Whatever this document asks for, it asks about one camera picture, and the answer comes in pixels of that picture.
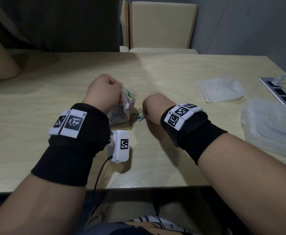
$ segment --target wooden table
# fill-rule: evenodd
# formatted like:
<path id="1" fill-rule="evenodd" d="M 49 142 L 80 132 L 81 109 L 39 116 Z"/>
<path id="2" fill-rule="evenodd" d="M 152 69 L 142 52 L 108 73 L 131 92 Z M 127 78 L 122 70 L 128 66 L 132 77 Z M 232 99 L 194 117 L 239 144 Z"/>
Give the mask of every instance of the wooden table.
<path id="1" fill-rule="evenodd" d="M 81 102 L 90 82 L 108 73 L 138 93 L 136 109 L 150 94 L 161 92 L 176 103 L 202 106 L 209 119 L 243 138 L 241 109 L 252 97 L 275 99 L 258 77 L 278 77 L 284 72 L 262 56 L 44 53 L 19 51 L 23 66 L 13 79 L 0 81 L 0 192 L 11 192 L 35 166 L 48 146 L 47 132 L 59 114 Z M 233 76 L 246 89 L 243 99 L 205 103 L 196 80 Z M 208 185 L 192 159 L 173 146 L 160 128 L 148 129 L 146 120 L 112 127 L 130 132 L 130 159 L 108 163 L 100 189 L 180 187 Z M 286 164 L 286 157 L 271 154 Z M 94 159 L 88 189 L 94 182 L 106 149 Z"/>

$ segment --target black cable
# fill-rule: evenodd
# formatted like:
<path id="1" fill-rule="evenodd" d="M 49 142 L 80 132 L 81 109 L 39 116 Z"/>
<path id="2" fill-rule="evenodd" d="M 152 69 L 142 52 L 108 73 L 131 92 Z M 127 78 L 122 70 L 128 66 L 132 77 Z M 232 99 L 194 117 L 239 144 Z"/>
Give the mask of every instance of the black cable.
<path id="1" fill-rule="evenodd" d="M 102 165 L 102 168 L 100 169 L 100 171 L 98 173 L 98 176 L 97 176 L 97 179 L 96 179 L 96 182 L 95 182 L 95 186 L 94 186 L 94 190 L 93 190 L 93 199 L 95 199 L 95 190 L 96 190 L 96 186 L 97 186 L 97 183 L 98 183 L 99 176 L 101 175 L 102 170 L 103 170 L 106 162 L 108 162 L 110 159 L 112 159 L 112 157 L 113 156 L 110 156 L 109 158 L 106 159 L 106 161 L 104 162 L 104 164 Z"/>

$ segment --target hand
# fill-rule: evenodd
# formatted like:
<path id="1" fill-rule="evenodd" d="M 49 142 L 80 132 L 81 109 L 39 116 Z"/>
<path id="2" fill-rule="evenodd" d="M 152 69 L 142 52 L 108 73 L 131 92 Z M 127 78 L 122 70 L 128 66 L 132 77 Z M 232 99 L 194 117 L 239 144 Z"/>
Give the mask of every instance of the hand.
<path id="1" fill-rule="evenodd" d="M 118 103 L 122 104 L 121 89 L 122 83 L 108 74 L 102 74 L 89 85 L 82 103 L 108 114 Z"/>
<path id="2" fill-rule="evenodd" d="M 150 95 L 143 101 L 143 114 L 146 115 L 146 119 L 150 120 L 154 124 L 161 124 L 161 116 L 171 106 L 175 106 L 176 103 L 165 97 L 161 93 Z"/>

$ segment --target gray wall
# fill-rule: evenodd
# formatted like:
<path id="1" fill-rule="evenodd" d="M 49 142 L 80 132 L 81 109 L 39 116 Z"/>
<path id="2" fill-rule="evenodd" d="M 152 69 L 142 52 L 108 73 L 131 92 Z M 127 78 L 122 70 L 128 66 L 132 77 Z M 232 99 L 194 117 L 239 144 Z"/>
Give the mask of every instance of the gray wall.
<path id="1" fill-rule="evenodd" d="M 200 54 L 265 55 L 286 71 L 286 0 L 126 0 L 195 3 L 191 48 Z"/>

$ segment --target person's left hand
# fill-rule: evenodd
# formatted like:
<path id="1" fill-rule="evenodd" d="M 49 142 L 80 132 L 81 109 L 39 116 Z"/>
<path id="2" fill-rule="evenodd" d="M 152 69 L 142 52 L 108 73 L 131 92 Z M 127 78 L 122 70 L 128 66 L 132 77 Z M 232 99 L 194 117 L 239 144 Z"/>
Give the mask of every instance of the person's left hand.
<path id="1" fill-rule="evenodd" d="M 82 103 L 89 104 L 108 114 L 119 103 L 122 83 L 108 74 L 102 74 L 88 87 L 86 97 Z"/>

